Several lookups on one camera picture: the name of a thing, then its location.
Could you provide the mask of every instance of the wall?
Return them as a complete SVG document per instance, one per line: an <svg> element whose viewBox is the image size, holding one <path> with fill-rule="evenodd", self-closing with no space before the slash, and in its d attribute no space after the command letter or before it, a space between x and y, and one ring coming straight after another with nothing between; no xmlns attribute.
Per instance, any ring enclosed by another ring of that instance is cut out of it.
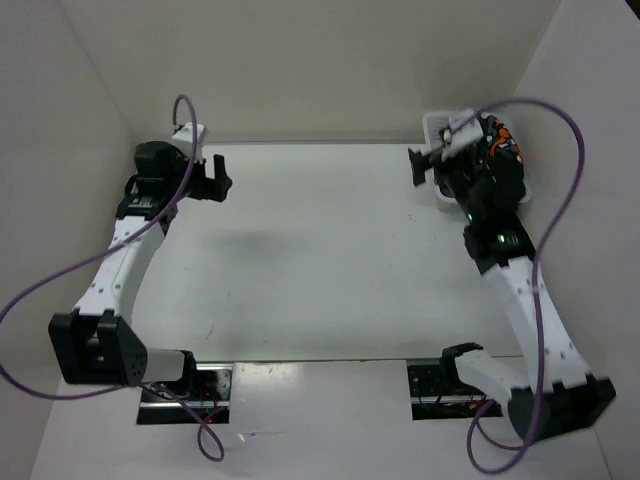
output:
<svg viewBox="0 0 640 480"><path fill-rule="evenodd" d="M106 246L132 138L53 0L0 2L0 303ZM42 289L0 328L0 362L42 391L60 379L47 335L92 269ZM28 478L51 403L0 381L2 478Z"/></svg>
<svg viewBox="0 0 640 480"><path fill-rule="evenodd" d="M640 22L624 0L564 0L516 90L566 108L584 133L584 180L543 265L577 345L617 388L597 426L616 480L640 469L639 85ZM539 235L574 174L575 142L548 114L510 115L534 184L528 224Z"/></svg>
<svg viewBox="0 0 640 480"><path fill-rule="evenodd" d="M62 0L139 139L188 92L211 140L420 141L508 95L557 0Z"/></svg>

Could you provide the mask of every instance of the gray wall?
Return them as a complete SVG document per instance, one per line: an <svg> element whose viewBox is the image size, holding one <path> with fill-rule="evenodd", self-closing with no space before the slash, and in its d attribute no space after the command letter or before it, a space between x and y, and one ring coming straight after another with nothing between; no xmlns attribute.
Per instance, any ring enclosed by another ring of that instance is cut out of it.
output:
<svg viewBox="0 0 640 480"><path fill-rule="evenodd" d="M420 141L511 94L557 0L62 0L139 139L188 93L211 140Z"/></svg>
<svg viewBox="0 0 640 480"><path fill-rule="evenodd" d="M597 426L612 476L638 478L640 407L640 21L623 0L564 0L516 92L565 107L585 136L582 186L543 260L554 301L596 373L618 399ZM528 224L539 235L576 167L570 130L513 108L534 185Z"/></svg>
<svg viewBox="0 0 640 480"><path fill-rule="evenodd" d="M56 269L104 248L132 139L64 13L53 0L0 5L0 303ZM0 362L54 393L60 370L47 335L92 269L43 288L0 327ZM0 380L0 476L29 473L51 402Z"/></svg>

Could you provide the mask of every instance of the white table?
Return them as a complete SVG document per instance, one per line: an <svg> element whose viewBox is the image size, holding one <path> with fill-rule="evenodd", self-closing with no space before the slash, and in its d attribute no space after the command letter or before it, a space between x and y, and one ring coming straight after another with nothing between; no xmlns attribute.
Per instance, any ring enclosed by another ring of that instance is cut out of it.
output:
<svg viewBox="0 0 640 480"><path fill-rule="evenodd" d="M464 250L464 220L413 189L405 146L215 151L233 189L222 205L180 205L134 311L149 346L201 361L436 357L463 341L520 353ZM222 464L200 456L193 425L136 426L138 401L129 389L55 403L32 480L479 478L468 420L412 421L400 360L237 364ZM503 419L485 424L513 438ZM481 439L477 452L488 466L509 456ZM609 477L583 431L503 478Z"/></svg>

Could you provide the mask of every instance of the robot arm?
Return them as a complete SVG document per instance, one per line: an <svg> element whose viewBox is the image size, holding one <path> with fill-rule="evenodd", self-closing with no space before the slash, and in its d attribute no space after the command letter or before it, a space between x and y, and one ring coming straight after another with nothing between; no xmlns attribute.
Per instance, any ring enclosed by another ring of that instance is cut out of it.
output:
<svg viewBox="0 0 640 480"><path fill-rule="evenodd" d="M148 142L137 146L137 174L127 183L117 208L110 248L148 225L168 204L184 177L191 128L190 123L181 126L172 138L173 145ZM202 159L206 129L196 128L198 156L185 196L223 202L232 184L224 158L214 157L215 178L207 178ZM144 234L106 257L73 311L53 316L49 336L68 383L135 386L170 382L177 394L190 390L196 371L191 352L146 348L131 328L142 279L176 214L177 208L172 209Z"/></svg>
<svg viewBox="0 0 640 480"><path fill-rule="evenodd" d="M525 193L520 150L493 115L482 115L456 131L467 110L440 134L442 146L426 155L409 152L414 185L434 169L436 188L446 190L465 213L467 252L504 306L527 364L521 375L467 343L443 351L446 381L478 388L497 401L521 438L533 413L538 372L538 331L532 290L535 248L516 215ZM615 398L608 378L596 379L569 338L542 276L538 275L544 335L542 415L536 441L587 428Z"/></svg>

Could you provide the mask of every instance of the table surface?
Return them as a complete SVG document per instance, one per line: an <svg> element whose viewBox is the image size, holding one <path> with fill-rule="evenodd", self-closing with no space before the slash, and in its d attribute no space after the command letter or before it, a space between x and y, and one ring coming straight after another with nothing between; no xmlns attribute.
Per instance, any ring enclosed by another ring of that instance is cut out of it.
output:
<svg viewBox="0 0 640 480"><path fill-rule="evenodd" d="M134 309L148 346L202 361L437 357L467 341L521 354L465 219L414 189L407 146L214 152L233 187L181 202Z"/></svg>
<svg viewBox="0 0 640 480"><path fill-rule="evenodd" d="M464 250L464 219L413 189L405 146L215 151L234 187L222 205L181 203L134 310L149 346L201 361L429 357L464 341L519 354ZM230 423L215 426L222 464L200 455L194 425L136 426L139 398L55 402L32 480L481 477L469 420L412 421L400 360L236 364ZM484 423L513 440L504 419ZM487 466L511 455L475 444ZM536 445L503 478L609 477L589 430Z"/></svg>

